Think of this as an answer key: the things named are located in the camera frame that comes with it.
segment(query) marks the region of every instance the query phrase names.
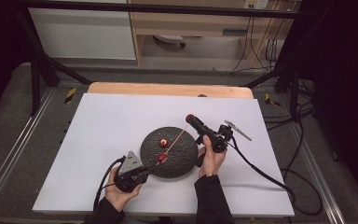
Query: white tabletop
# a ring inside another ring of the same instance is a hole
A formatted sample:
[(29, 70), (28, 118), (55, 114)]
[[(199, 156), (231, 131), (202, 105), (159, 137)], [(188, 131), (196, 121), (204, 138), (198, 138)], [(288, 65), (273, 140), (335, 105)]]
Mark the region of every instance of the white tabletop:
[[(234, 133), (244, 156), (282, 182), (257, 100), (86, 93), (33, 210), (45, 214), (91, 212), (109, 165), (129, 151), (140, 157), (144, 139), (158, 128), (185, 128), (187, 114), (194, 114), (215, 131), (224, 120), (232, 121), (252, 138), (248, 141)], [(191, 126), (186, 131), (198, 137)], [(196, 214), (198, 170), (195, 166), (176, 179), (149, 176), (139, 196), (124, 209), (127, 216)], [(219, 177), (234, 217), (294, 215), (286, 191), (255, 172), (233, 148), (228, 149)]]

